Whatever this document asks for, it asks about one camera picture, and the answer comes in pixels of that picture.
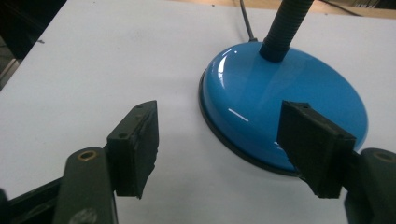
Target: screw hole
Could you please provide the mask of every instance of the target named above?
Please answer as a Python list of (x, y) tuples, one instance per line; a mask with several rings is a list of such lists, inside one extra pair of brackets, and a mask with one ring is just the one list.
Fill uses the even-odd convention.
[(92, 150), (90, 150), (90, 151), (84, 151), (84, 152), (82, 152), (82, 153), (80, 153), (80, 154), (78, 155), (78, 159), (81, 160), (81, 161), (90, 161), (90, 160), (92, 160), (93, 158), (95, 158), (96, 155), (97, 155), (97, 154), (96, 154), (95, 151), (92, 151)]
[(381, 161), (385, 162), (396, 162), (396, 158), (392, 155), (389, 155), (388, 153), (385, 152), (375, 152), (374, 156), (380, 159)]

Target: lamp base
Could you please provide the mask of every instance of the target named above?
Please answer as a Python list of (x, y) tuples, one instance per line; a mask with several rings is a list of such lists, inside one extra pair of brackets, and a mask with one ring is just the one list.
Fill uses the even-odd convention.
[(336, 71), (315, 57), (290, 49), (282, 63), (259, 54), (262, 43), (230, 47), (216, 56), (200, 81), (199, 102), (218, 139), (241, 158), (282, 175), (295, 175), (276, 142), (283, 100), (309, 103), (356, 138), (367, 133), (361, 98)]

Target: flexible gooseneck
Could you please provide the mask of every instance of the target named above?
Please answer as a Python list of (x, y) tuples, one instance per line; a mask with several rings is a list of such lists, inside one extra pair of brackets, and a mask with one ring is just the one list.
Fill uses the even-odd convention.
[(265, 37), (260, 55), (273, 63), (282, 62), (290, 42), (297, 33), (314, 0), (283, 0), (271, 29)]

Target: white surface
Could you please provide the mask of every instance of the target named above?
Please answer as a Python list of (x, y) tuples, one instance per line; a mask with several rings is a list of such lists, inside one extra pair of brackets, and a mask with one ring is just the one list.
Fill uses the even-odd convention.
[[(263, 39), (275, 11), (249, 9)], [(363, 147), (395, 151), (396, 21), (309, 14), (292, 46), (339, 71), (369, 114)], [(343, 199), (235, 156), (206, 126), (200, 76), (248, 39), (238, 7), (69, 0), (0, 92), (0, 186), (9, 198), (101, 147), (134, 106), (158, 100), (160, 147), (143, 199), (117, 198), (120, 223), (347, 223)]]

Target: black rubber rim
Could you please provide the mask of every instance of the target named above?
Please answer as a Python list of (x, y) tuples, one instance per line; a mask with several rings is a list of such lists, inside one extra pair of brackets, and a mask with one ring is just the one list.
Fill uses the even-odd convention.
[(222, 132), (216, 127), (216, 125), (213, 124), (212, 120), (208, 117), (207, 115), (207, 111), (205, 109), (205, 106), (203, 105), (203, 91), (202, 91), (202, 83), (204, 80), (204, 76), (205, 76), (205, 72), (202, 74), (200, 82), (199, 82), (199, 90), (198, 90), (198, 102), (199, 102), (199, 107), (201, 110), (201, 114), (204, 117), (204, 120), (207, 124), (207, 126), (209, 126), (209, 129), (212, 131), (212, 133), (220, 140), (220, 142), (222, 144), (224, 144), (224, 146), (226, 146), (228, 149), (231, 150), (231, 152), (233, 152), (234, 154), (236, 154), (237, 156), (239, 156), (240, 158), (242, 158), (243, 160), (257, 166), (260, 167), (266, 171), (272, 172), (272, 173), (276, 173), (279, 175), (287, 175), (287, 176), (297, 176), (297, 174), (295, 172), (291, 172), (291, 171), (287, 171), (287, 170), (283, 170), (280, 169), (278, 167), (269, 165), (267, 163), (264, 163), (262, 161), (258, 161), (257, 159), (254, 159), (252, 157), (250, 157), (248, 154), (246, 154), (245, 152), (243, 152), (241, 149), (239, 149), (236, 145), (234, 145), (226, 136), (224, 136), (222, 134)]

